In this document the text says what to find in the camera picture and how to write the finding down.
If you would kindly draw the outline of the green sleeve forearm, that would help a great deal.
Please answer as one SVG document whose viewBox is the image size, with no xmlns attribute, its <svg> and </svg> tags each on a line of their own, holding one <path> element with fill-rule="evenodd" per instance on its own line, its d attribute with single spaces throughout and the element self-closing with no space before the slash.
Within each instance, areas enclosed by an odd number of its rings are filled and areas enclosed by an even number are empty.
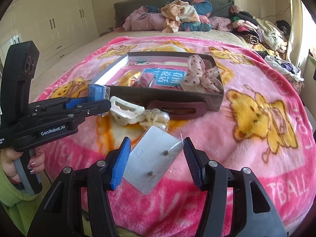
<svg viewBox="0 0 316 237">
<path fill-rule="evenodd" d="M 24 236 L 27 236 L 33 217 L 48 189 L 46 185 L 39 194 L 26 194 L 9 181 L 1 167 L 1 204 Z"/>
</svg>

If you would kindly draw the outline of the person's left hand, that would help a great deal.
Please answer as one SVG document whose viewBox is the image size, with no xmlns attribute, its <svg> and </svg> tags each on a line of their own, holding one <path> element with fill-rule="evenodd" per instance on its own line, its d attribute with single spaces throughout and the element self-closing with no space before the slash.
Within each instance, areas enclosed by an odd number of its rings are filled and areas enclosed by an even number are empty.
<svg viewBox="0 0 316 237">
<path fill-rule="evenodd" d="M 1 167 L 11 183 L 21 183 L 19 168 L 23 169 L 23 167 L 20 166 L 22 155 L 22 152 L 16 152 L 12 148 L 5 148 L 1 150 Z M 30 174 L 41 173 L 45 168 L 45 159 L 46 156 L 44 151 L 36 149 L 35 154 L 28 161 L 26 166 L 27 171 Z"/>
</svg>

